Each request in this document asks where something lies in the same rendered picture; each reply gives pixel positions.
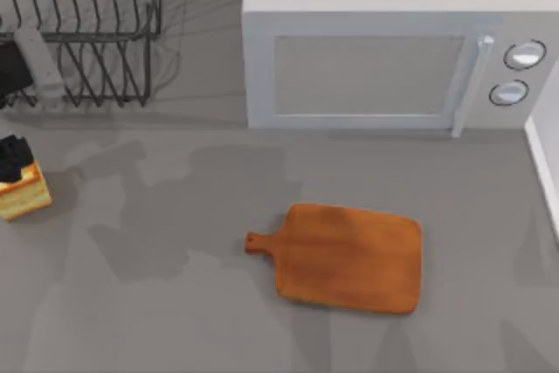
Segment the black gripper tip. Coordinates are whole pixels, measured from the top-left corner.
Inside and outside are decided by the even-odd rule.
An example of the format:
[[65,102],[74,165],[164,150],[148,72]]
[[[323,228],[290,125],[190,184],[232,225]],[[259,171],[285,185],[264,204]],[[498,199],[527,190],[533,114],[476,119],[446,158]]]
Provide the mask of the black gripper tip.
[[8,135],[0,139],[0,183],[17,183],[23,169],[34,163],[34,155],[24,137]]

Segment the toasted bread block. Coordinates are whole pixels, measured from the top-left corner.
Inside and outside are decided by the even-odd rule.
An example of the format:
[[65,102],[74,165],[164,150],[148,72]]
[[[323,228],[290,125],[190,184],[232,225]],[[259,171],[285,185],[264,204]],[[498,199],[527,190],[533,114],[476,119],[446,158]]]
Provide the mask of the toasted bread block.
[[51,204],[52,196],[38,161],[22,169],[19,181],[0,182],[0,218],[5,221]]

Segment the pale microwave door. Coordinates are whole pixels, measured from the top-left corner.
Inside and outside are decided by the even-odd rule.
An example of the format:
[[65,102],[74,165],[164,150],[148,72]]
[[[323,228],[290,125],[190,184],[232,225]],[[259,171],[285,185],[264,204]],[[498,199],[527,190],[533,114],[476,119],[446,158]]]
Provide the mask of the pale microwave door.
[[446,13],[246,12],[242,29],[251,128],[450,129],[480,57]]

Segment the wooden cutting board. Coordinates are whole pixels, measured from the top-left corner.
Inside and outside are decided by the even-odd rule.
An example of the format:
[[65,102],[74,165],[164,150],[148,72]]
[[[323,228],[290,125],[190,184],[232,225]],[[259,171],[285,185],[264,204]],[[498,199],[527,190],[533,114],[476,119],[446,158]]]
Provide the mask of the wooden cutting board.
[[423,232],[410,218],[295,204],[275,233],[247,233],[245,252],[271,259],[289,300],[377,314],[410,314],[420,300]]

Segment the small round microwave knob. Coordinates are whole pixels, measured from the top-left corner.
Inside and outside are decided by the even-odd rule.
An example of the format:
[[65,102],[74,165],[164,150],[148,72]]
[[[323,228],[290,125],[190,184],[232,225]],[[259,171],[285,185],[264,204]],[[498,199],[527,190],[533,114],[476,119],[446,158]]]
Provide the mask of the small round microwave knob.
[[515,79],[495,85],[488,99],[496,107],[511,107],[521,103],[529,93],[529,86],[522,80]]

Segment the large round microwave knob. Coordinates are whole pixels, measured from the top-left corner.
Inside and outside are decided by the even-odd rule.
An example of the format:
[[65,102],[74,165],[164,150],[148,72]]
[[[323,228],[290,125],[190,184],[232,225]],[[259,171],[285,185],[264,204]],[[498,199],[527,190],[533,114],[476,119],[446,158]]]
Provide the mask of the large round microwave knob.
[[546,45],[539,40],[511,45],[504,54],[503,61],[507,68],[524,71],[537,66],[547,55]]

